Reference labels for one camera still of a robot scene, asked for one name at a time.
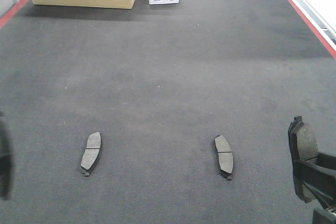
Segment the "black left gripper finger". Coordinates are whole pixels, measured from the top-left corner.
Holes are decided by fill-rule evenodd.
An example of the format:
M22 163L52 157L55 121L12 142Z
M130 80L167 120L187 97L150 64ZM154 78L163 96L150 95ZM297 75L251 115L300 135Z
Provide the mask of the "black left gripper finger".
M13 159L10 139L5 115L1 111L1 199L3 200L10 199L12 186Z

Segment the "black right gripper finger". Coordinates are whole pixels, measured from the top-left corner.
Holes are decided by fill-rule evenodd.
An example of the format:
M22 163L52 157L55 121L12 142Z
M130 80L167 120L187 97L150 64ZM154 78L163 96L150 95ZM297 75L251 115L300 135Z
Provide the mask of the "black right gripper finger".
M335 224L335 212L315 208L313 210L312 224Z
M293 182L300 200L317 200L322 206L335 205L335 157L320 153L307 161L293 160Z

